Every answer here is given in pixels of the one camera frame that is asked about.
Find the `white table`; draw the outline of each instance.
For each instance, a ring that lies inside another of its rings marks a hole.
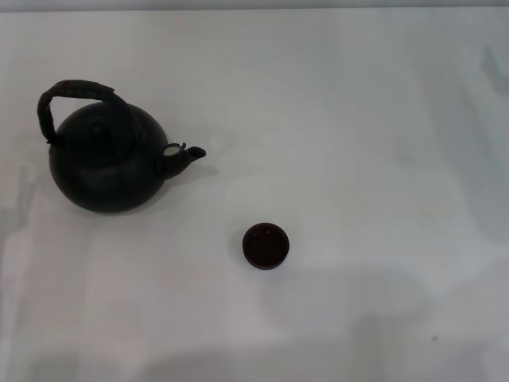
[[[0,36],[2,382],[507,380],[509,10],[1,14]],[[208,156],[135,212],[75,207],[36,118],[70,78]],[[262,221],[290,237],[272,271],[241,252]]]

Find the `cast iron teapot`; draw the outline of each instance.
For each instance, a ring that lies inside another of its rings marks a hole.
[[[75,111],[55,131],[49,108],[53,97],[102,102]],[[199,147],[168,144],[147,112],[95,82],[59,82],[41,96],[37,114],[51,145],[49,168],[56,185],[69,200],[91,211],[120,212],[141,205],[165,179],[206,155]]]

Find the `teapot body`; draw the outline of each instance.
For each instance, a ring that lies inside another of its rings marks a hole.
[[[129,105],[144,137],[124,155],[105,163],[82,160],[73,149],[52,146],[49,168],[60,191],[73,203],[96,212],[121,212],[148,201],[165,179],[157,169],[158,157],[168,139],[162,127],[146,111]],[[72,113],[60,125],[63,136],[90,116],[108,113],[108,103],[93,103]]]

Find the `wrapped handle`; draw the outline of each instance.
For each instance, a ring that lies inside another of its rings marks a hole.
[[[54,97],[64,98],[81,98],[81,99],[97,99],[106,103],[111,103],[119,108],[122,113],[130,116],[132,128],[137,136],[142,136],[141,129],[138,125],[134,114],[129,105],[118,95],[114,93],[114,89],[98,84],[96,82],[84,80],[65,80],[56,83],[51,89],[41,95],[39,104],[37,105],[37,115],[39,124],[44,137],[49,144],[57,145],[61,142],[61,137],[56,134],[53,124],[53,116],[49,104]]]

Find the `teapot lid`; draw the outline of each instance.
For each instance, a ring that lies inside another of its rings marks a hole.
[[[87,163],[105,163],[126,154],[138,139],[128,115],[112,103],[93,103],[75,111],[61,124],[58,134],[66,150]]]

